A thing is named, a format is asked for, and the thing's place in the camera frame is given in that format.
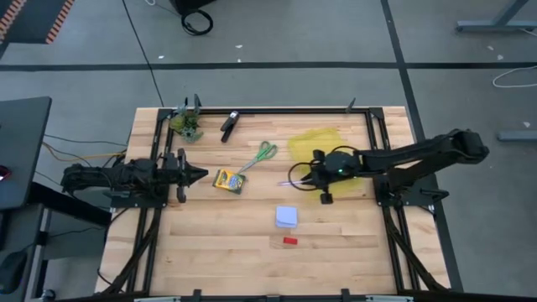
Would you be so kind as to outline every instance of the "gray floor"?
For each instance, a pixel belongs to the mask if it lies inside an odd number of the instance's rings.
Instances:
[[[537,37],[529,34],[454,33],[458,19],[491,18],[506,2],[389,3],[408,62],[495,62],[498,55],[502,61],[537,61]],[[394,62],[378,1],[220,0],[206,8],[215,19],[214,31],[199,38],[187,36],[170,12],[143,0],[127,4],[153,63]],[[536,4],[531,2],[519,17],[537,18]],[[0,65],[143,62],[120,0],[77,0],[54,44],[11,44]],[[451,167],[438,175],[441,188],[451,192],[445,207],[465,290],[537,296],[537,189],[532,186],[537,145],[494,138],[498,130],[537,127],[537,88],[492,87],[493,77],[504,71],[411,70],[409,75],[427,136],[470,128],[491,149],[478,166]],[[168,106],[194,93],[206,106],[346,105],[353,97],[364,106],[406,104],[396,70],[157,70],[155,78]],[[506,81],[536,82],[537,76],[528,72]],[[159,105],[148,71],[0,72],[0,91],[0,100],[51,96],[49,134],[119,143],[127,140],[135,108]],[[78,155],[121,149],[46,141]],[[37,169],[59,181],[67,166],[43,151]],[[36,180],[59,189],[41,176]],[[81,197],[107,203],[98,191]],[[85,227],[55,216],[51,232]],[[62,259],[51,264],[47,286],[61,298],[89,294],[102,239],[103,231],[55,238],[48,257]]]

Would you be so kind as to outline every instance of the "wooden table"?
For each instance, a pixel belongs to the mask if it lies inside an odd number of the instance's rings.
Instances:
[[[404,107],[383,110],[391,147],[413,143]],[[157,111],[137,110],[128,159],[149,156]],[[178,203],[175,187],[170,188],[169,205],[160,223],[151,295],[191,295],[193,289],[202,289],[204,295],[340,294],[342,288],[352,294],[394,294],[382,211],[371,180],[335,197],[330,206],[323,206],[318,195],[276,185],[286,180],[295,163],[287,148],[290,138],[310,129],[337,128],[349,145],[370,149],[365,117],[242,114],[224,144],[220,126],[226,118],[202,116],[205,135],[194,144],[175,136],[172,150],[184,148],[187,160],[208,169],[209,175],[186,189],[185,204]],[[165,135],[163,130],[161,149]],[[239,170],[263,140],[276,143],[279,152],[245,173],[248,182],[241,195],[211,186],[218,169]],[[296,229],[274,225],[276,206],[281,205],[298,208]],[[418,207],[405,209],[414,252],[441,284],[449,286],[432,215]],[[138,213],[131,209],[110,227],[101,265],[107,279],[119,273],[132,253]],[[285,236],[297,238],[298,245],[283,244]],[[409,288],[406,262],[402,253],[399,257]],[[144,264],[142,259],[137,289],[141,288]],[[99,280],[96,290],[106,286]]]

